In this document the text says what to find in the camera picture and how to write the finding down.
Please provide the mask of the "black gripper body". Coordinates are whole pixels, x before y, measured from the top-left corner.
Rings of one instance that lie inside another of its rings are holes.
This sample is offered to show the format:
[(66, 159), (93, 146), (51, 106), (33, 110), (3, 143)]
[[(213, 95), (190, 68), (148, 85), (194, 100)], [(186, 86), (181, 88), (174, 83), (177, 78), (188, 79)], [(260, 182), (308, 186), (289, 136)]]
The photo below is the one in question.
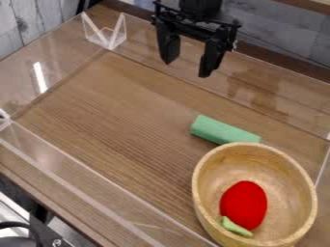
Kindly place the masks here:
[(222, 4), (224, 0), (154, 0), (154, 19), (170, 22), (197, 40), (218, 36), (226, 50), (233, 51), (242, 23), (222, 10)]

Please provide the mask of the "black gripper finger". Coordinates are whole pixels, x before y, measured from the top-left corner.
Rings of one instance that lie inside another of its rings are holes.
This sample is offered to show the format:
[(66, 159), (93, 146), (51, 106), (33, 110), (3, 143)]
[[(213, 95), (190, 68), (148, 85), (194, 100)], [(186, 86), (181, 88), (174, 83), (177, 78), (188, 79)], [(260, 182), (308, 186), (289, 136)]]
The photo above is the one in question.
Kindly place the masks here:
[(220, 68), (226, 53), (226, 45), (218, 39), (210, 39), (205, 44), (201, 59), (200, 77), (206, 78)]
[(181, 37), (173, 26), (161, 19), (157, 20), (157, 34), (161, 57), (169, 65), (181, 54)]

